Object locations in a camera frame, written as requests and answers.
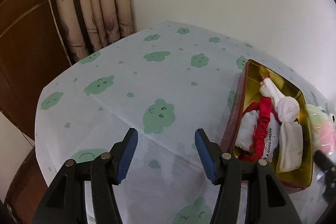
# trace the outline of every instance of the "folded white sock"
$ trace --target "folded white sock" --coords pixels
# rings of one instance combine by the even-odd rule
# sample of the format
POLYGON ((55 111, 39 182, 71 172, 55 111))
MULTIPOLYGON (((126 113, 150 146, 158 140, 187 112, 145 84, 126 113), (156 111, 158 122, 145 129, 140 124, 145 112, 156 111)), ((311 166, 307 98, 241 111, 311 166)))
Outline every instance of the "folded white sock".
POLYGON ((281 91, 275 86, 275 84, 272 82, 272 80, 269 77, 266 77, 263 79, 262 82, 260 82, 260 93, 262 96, 270 97, 272 100, 272 106, 275 110, 275 112, 278 112, 278 102, 281 98, 285 97, 281 91))
POLYGON ((280 127, 277 172, 300 168, 303 154, 302 127, 298 122, 283 122, 280 127))
MULTIPOLYGON (((252 110, 244 114, 241 119, 240 127, 237 135, 236 146, 244 151, 252 152, 251 146, 253 145, 252 135, 257 127, 259 119, 259 111, 252 110)), ((267 126, 268 135, 265 138, 265 149, 263 159, 268 162, 272 161, 273 152, 279 143, 280 126, 275 119, 273 113, 270 114, 270 122, 267 126)))
POLYGON ((279 100, 278 117, 280 122, 294 122, 299 112, 299 103, 294 98, 286 96, 279 100))

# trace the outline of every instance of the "red velvet band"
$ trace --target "red velvet band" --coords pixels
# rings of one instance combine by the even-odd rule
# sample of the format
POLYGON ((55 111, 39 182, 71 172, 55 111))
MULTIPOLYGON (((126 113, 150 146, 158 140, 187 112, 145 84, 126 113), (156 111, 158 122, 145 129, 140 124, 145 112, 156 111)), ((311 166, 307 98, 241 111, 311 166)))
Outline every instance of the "red velvet band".
POLYGON ((262 158, 265 149, 265 138, 267 136, 267 126, 270 122, 270 114, 272 112, 272 101, 269 97, 261 97, 260 103, 251 103, 245 112, 250 112, 252 110, 259 109, 259 119, 257 122, 257 128, 252 136, 252 141, 254 144, 253 155, 242 153, 238 159, 250 162, 256 162, 262 158))

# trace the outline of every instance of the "tablecloth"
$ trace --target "tablecloth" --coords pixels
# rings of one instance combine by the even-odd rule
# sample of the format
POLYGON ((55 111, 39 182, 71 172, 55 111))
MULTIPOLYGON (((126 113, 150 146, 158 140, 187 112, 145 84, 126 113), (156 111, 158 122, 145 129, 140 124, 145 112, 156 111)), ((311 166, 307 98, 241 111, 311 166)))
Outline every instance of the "tablecloth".
MULTIPOLYGON (((294 83, 306 103, 328 108, 318 90, 276 58, 226 35, 164 22, 95 52, 43 89, 35 145, 47 184, 66 159, 91 160, 133 127, 138 146, 126 179, 114 187, 123 222, 208 224, 219 187, 205 176, 194 132, 203 128, 220 142, 250 58, 294 83)), ((327 206, 316 172, 309 188, 290 195, 307 224, 327 206)), ((90 182, 85 191, 94 223, 90 182)), ((243 184, 237 223, 244 222, 246 196, 243 184)))

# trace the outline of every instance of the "box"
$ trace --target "box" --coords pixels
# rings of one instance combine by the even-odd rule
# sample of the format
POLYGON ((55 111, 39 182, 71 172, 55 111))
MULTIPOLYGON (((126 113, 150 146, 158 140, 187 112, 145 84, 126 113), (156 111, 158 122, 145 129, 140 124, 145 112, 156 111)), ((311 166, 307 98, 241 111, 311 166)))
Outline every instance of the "box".
POLYGON ((220 147, 223 152, 228 152, 235 157, 238 157, 242 152, 241 148, 235 146, 240 121, 243 111, 250 105, 250 103, 260 101, 262 95, 259 92, 259 88, 260 82, 264 77, 269 77, 285 96, 291 96, 298 101, 300 107, 298 121, 302 126, 303 134, 302 164, 299 169, 285 173, 276 172, 279 146, 275 149, 272 162, 269 162, 269 165, 286 188, 290 187, 304 190, 309 187, 311 183, 313 171, 312 133, 308 112, 305 107, 305 99, 299 88, 293 85, 290 81, 252 59, 248 60, 240 75, 236 97, 220 147))

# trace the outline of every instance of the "white wall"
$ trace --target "white wall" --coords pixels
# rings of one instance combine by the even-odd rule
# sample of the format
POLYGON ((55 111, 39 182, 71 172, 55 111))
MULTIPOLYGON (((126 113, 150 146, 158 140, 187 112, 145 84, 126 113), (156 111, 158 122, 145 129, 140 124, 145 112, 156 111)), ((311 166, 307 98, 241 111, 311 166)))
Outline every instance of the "white wall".
POLYGON ((132 0, 137 31, 166 20, 224 33, 296 70, 336 98, 333 0, 132 0))
POLYGON ((5 200, 18 168, 31 149, 31 145, 21 131, 0 112, 0 199, 2 201, 5 200))

